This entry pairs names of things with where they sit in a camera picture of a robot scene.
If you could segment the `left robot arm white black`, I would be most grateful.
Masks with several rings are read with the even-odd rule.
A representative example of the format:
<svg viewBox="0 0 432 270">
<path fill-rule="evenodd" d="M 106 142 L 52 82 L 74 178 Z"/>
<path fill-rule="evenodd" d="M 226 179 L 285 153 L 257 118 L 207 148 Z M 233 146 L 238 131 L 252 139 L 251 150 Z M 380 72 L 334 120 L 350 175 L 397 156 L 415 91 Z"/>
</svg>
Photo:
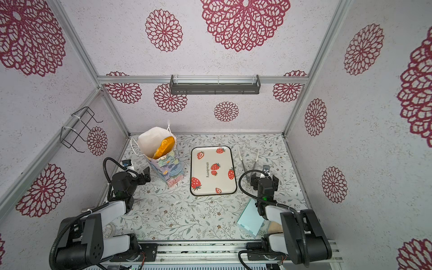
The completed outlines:
<svg viewBox="0 0 432 270">
<path fill-rule="evenodd" d="M 150 168 L 138 173 L 131 160 L 119 163 L 110 157 L 103 160 L 102 167 L 109 187 L 107 201 L 62 220 L 49 252 L 52 270 L 86 270 L 93 266 L 104 270 L 104 262 L 145 263 L 153 256 L 145 252 L 135 234 L 105 238 L 103 233 L 105 226 L 132 210 L 137 187 L 151 181 Z"/>
</svg>

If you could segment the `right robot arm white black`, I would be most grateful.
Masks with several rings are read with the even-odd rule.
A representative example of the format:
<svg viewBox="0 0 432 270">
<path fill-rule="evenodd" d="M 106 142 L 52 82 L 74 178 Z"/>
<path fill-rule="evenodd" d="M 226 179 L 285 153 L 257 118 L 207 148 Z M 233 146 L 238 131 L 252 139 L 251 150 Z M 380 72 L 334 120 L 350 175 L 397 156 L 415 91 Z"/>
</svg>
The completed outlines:
<svg viewBox="0 0 432 270">
<path fill-rule="evenodd" d="M 250 269 L 242 259 L 243 254 L 280 257 L 305 267 L 312 262 L 331 259 L 330 242 L 315 212 L 312 209 L 296 210 L 277 202 L 274 194 L 278 187 L 279 179 L 275 175 L 257 169 L 244 172 L 238 179 L 240 191 L 256 201 L 258 214 L 282 227 L 282 233 L 263 237 L 262 247 L 239 251 L 240 263 L 245 269 Z"/>
</svg>

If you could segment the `floral paper bag white interior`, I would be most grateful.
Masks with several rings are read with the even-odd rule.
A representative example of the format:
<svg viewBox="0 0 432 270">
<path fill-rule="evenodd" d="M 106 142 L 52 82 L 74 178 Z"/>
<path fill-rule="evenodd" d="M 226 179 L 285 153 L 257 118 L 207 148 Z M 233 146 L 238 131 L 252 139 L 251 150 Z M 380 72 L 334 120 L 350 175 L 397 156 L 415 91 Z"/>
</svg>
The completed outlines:
<svg viewBox="0 0 432 270">
<path fill-rule="evenodd" d="M 183 165 L 177 152 L 177 138 L 171 131 L 170 122 L 166 128 L 154 127 L 140 134 L 138 139 L 131 138 L 129 144 L 134 154 L 145 158 L 168 187 L 173 187 L 183 180 Z"/>
</svg>

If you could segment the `metal tongs with white tips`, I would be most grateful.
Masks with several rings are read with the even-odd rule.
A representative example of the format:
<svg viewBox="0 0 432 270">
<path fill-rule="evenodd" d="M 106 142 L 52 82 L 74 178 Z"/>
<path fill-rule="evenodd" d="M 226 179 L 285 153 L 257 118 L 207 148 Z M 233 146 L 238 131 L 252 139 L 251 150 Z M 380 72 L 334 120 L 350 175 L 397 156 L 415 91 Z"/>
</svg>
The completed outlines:
<svg viewBox="0 0 432 270">
<path fill-rule="evenodd" d="M 253 170 L 257 167 L 260 149 L 256 148 L 253 150 L 243 150 L 242 148 L 237 149 L 240 164 L 244 172 Z"/>
</svg>

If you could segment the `long braided bread loaf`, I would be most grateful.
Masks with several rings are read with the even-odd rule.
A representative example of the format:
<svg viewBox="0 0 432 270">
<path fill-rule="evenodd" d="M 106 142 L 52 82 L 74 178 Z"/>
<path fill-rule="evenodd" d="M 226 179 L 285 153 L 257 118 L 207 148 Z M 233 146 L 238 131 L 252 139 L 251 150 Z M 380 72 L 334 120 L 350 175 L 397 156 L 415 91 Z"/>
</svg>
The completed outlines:
<svg viewBox="0 0 432 270">
<path fill-rule="evenodd" d="M 153 159 L 159 159 L 162 156 L 165 156 L 169 152 L 172 151 L 176 144 L 176 141 L 173 136 L 169 136 L 162 140 L 160 146 L 156 150 L 155 154 L 153 155 Z"/>
</svg>

